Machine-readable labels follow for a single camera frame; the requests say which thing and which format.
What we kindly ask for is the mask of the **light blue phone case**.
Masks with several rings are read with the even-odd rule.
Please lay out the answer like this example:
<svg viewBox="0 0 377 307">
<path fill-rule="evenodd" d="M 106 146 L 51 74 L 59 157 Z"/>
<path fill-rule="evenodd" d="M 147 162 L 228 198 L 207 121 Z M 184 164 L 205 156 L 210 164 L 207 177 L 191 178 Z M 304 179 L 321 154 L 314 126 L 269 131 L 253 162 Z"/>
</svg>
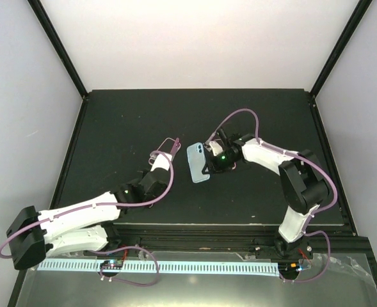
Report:
<svg viewBox="0 0 377 307">
<path fill-rule="evenodd" d="M 186 149 L 191 180 L 194 184 L 205 182 L 210 175 L 203 175 L 201 170 L 206 163 L 204 146 L 201 143 L 189 145 Z"/>
</svg>

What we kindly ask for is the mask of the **pink phone case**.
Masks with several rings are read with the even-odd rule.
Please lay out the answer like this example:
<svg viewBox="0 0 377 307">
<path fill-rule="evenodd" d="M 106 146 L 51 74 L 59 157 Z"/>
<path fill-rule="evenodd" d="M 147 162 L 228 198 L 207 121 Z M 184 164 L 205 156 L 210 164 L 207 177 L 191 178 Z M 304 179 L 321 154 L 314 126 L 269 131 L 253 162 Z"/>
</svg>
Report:
<svg viewBox="0 0 377 307">
<path fill-rule="evenodd" d="M 151 165 L 154 161 L 155 153 L 156 152 L 164 152 L 168 154 L 172 154 L 172 146 L 175 141 L 174 138 L 165 138 L 164 141 L 159 145 L 158 149 L 155 152 L 152 152 L 150 154 L 150 157 L 148 159 L 148 163 Z"/>
</svg>

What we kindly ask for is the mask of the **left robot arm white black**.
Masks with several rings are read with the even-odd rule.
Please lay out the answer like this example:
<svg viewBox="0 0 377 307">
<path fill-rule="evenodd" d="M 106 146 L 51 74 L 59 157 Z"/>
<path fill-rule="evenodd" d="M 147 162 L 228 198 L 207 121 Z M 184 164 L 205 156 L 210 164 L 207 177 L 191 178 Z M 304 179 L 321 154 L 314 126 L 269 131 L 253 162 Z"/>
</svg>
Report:
<svg viewBox="0 0 377 307">
<path fill-rule="evenodd" d="M 0 258 L 12 260 L 14 269 L 21 271 L 48 257 L 74 251 L 116 254 L 121 240 L 103 224 L 129 209 L 145 209 L 161 201 L 173 184 L 172 162 L 180 147 L 179 139 L 174 139 L 168 152 L 150 154 L 150 169 L 138 178 L 90 200 L 52 210 L 23 208 L 6 231 L 4 245 L 10 254 L 0 248 Z"/>
</svg>

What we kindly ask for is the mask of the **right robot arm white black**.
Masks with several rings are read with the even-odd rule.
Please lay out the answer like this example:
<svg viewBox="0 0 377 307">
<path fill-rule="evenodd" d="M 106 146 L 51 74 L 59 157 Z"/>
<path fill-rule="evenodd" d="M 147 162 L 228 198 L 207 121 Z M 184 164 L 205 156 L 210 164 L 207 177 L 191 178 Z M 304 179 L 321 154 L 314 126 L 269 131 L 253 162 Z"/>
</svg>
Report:
<svg viewBox="0 0 377 307">
<path fill-rule="evenodd" d="M 231 171 L 239 161 L 258 164 L 280 177 L 287 202 L 284 219 L 274 239 L 274 249 L 281 258 L 294 254 L 314 216 L 334 206 L 337 188 L 310 150 L 295 152 L 269 144 L 253 134 L 228 137 L 222 128 L 219 140 L 194 146 L 199 165 L 191 168 L 194 176 Z"/>
</svg>

